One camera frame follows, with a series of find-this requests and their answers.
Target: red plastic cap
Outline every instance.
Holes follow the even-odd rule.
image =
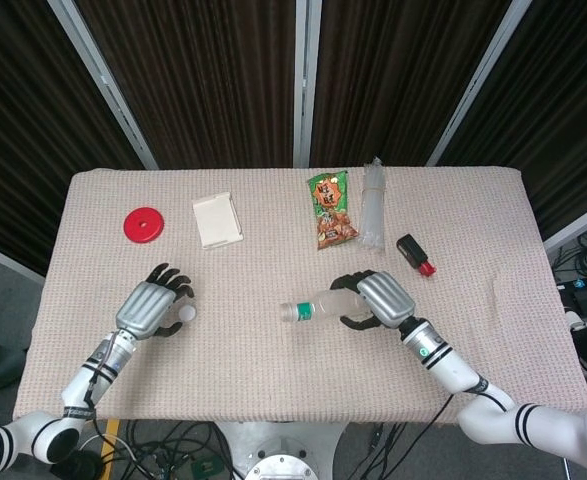
[[[164,229],[164,218],[151,207],[133,210],[124,220],[124,234],[135,243],[148,243],[160,236]]]
[[[418,267],[418,271],[425,277],[430,277],[437,271],[437,268],[435,268],[429,262],[424,262],[422,265]]]

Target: table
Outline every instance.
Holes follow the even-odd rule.
[[[349,170],[357,227],[363,169]],[[341,275],[390,272],[417,314],[518,402],[587,405],[558,292],[520,173],[498,167],[387,168],[386,251],[316,250],[306,180],[321,170],[95,170],[73,178],[14,415],[62,413],[60,392],[115,326],[139,281],[164,261],[193,280],[198,317],[151,339],[98,405],[110,418],[307,422],[428,421],[447,394],[383,328],[284,324]],[[244,240],[202,250],[192,201],[230,191]],[[162,235],[134,244],[126,215],[158,209]],[[395,241],[411,233],[438,272],[421,277]],[[173,320],[177,309],[170,312]],[[458,395],[440,421],[471,399]]]

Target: dark curtain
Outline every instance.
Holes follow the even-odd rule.
[[[290,167],[294,0],[78,0],[162,168]]]
[[[311,165],[424,165],[508,0],[324,0]]]
[[[544,238],[587,211],[587,2],[533,2],[439,164],[521,170]]]
[[[0,1],[0,252],[46,273],[73,174],[141,164],[44,0]]]

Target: water bottle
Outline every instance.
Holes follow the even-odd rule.
[[[366,301],[357,293],[347,289],[325,290],[316,293],[302,303],[283,303],[280,305],[282,321],[321,320],[329,317],[370,316],[371,310]]]

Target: chip bag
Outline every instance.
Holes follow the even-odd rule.
[[[311,178],[309,188],[317,219],[318,250],[357,237],[346,212],[348,172],[323,173]]]

